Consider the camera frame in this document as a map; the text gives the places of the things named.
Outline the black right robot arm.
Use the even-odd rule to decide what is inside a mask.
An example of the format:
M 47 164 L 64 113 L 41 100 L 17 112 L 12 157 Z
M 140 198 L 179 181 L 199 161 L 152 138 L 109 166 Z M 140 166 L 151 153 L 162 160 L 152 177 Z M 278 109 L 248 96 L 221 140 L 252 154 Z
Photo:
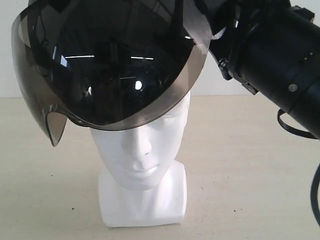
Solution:
M 212 31 L 209 51 L 222 77 L 261 93 L 303 130 L 320 137 L 320 28 L 315 14 L 288 0 L 198 0 Z

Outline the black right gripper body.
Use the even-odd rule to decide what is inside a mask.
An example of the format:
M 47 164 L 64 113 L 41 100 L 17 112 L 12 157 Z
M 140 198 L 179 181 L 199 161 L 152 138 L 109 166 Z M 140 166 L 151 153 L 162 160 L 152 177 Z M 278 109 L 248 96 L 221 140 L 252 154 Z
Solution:
M 209 52 L 222 77 L 237 80 L 252 95 L 258 90 L 238 73 L 242 47 L 249 32 L 253 7 L 247 0 L 201 0 L 199 10 L 209 23 L 212 33 Z

